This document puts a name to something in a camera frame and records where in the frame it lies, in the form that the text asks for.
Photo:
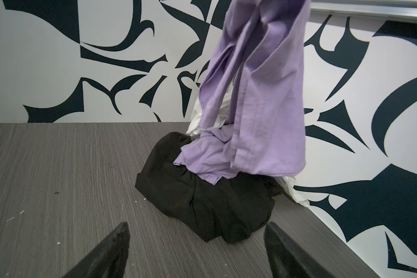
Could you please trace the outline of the black cloth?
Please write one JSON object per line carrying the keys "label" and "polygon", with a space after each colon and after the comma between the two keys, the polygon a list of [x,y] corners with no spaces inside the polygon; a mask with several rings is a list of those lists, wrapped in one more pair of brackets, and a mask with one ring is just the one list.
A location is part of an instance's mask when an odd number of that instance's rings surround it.
{"label": "black cloth", "polygon": [[269,221],[274,197],[282,193],[272,177],[239,173],[212,185],[174,165],[189,136],[171,132],[161,138],[137,175],[135,188],[163,214],[187,225],[203,241],[248,239]]}

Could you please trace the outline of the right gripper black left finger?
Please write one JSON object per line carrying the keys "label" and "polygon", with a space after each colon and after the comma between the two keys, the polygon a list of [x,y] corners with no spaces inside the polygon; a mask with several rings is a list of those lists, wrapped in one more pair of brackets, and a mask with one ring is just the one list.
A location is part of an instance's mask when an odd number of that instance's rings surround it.
{"label": "right gripper black left finger", "polygon": [[129,243],[128,223],[121,222],[63,278],[123,278]]}

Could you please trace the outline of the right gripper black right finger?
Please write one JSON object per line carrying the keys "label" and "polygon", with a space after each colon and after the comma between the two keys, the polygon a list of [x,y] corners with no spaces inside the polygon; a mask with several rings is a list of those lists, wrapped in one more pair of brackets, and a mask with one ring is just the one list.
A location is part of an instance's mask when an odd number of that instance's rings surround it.
{"label": "right gripper black right finger", "polygon": [[264,241],[274,278],[333,277],[276,223],[266,225]]}

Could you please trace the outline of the purple cloth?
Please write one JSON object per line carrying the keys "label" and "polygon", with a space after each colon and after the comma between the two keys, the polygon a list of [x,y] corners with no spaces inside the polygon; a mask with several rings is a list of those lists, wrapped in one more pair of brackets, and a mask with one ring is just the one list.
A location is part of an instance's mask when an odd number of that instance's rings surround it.
{"label": "purple cloth", "polygon": [[232,1],[199,89],[199,137],[174,161],[216,184],[306,165],[304,36],[309,1]]}

